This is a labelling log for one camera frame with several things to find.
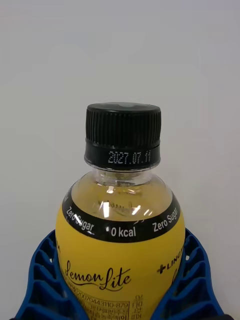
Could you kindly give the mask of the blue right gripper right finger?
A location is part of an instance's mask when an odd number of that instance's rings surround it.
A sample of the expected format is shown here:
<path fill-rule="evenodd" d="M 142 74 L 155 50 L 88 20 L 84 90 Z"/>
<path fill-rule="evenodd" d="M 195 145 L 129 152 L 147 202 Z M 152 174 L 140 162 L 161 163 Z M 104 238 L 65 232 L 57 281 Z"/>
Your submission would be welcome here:
<path fill-rule="evenodd" d="M 231 320 L 215 297 L 208 255 L 187 229 L 178 274 L 152 320 Z"/>

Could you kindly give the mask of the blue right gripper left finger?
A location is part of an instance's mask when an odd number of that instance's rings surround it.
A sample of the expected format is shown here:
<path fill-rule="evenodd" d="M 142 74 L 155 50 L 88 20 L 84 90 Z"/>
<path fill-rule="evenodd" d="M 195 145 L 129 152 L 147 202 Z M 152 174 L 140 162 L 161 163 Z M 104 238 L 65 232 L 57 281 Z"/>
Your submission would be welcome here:
<path fill-rule="evenodd" d="M 61 274 L 55 231 L 41 241 L 31 258 L 25 297 L 14 319 L 88 319 Z"/>

